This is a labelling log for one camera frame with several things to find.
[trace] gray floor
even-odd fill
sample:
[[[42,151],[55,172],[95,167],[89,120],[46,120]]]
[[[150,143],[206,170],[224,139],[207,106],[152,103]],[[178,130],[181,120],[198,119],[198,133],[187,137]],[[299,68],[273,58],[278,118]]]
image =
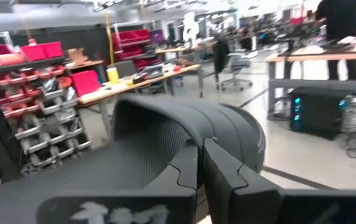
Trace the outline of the gray floor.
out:
[[[209,77],[205,80],[204,100],[238,106],[265,90],[268,80],[266,64],[259,61],[264,60],[270,53],[261,52],[257,58],[254,58],[254,61],[257,62],[253,63],[252,68],[242,71],[242,73],[252,73],[251,75],[239,75],[240,78],[253,80],[254,85],[251,88],[243,92],[233,90],[217,91],[213,77]],[[280,77],[283,76],[282,69],[282,65],[278,64],[277,73],[280,74]],[[305,71],[305,79],[327,79],[325,61],[305,62]],[[339,71],[342,74],[346,74],[345,63],[339,63]],[[294,64],[293,74],[294,78],[300,78],[299,65]],[[230,74],[226,74],[222,75],[221,79],[224,80],[230,77]],[[195,77],[185,77],[184,87],[177,89],[177,95],[189,98],[199,97],[197,79]],[[243,108],[252,113],[265,130],[267,138],[266,166],[335,189],[356,189],[356,159],[351,159],[346,155],[346,151],[342,149],[339,141],[328,141],[306,134],[294,133],[288,130],[287,124],[284,122],[267,121],[266,100],[266,94],[263,94]],[[101,139],[105,138],[106,135],[101,124],[100,115],[89,110],[81,110],[81,114],[94,147],[102,145]],[[262,172],[261,175],[284,188],[312,188],[269,172]]]

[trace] person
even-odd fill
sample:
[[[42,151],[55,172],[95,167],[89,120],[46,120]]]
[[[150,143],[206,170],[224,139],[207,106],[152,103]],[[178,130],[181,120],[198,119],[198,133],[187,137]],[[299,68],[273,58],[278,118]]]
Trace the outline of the person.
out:
[[[341,40],[356,36],[356,0],[322,0],[316,10],[316,20],[326,22],[326,39]],[[347,60],[348,79],[356,80],[356,60]],[[338,80],[338,60],[327,61],[329,79]]]

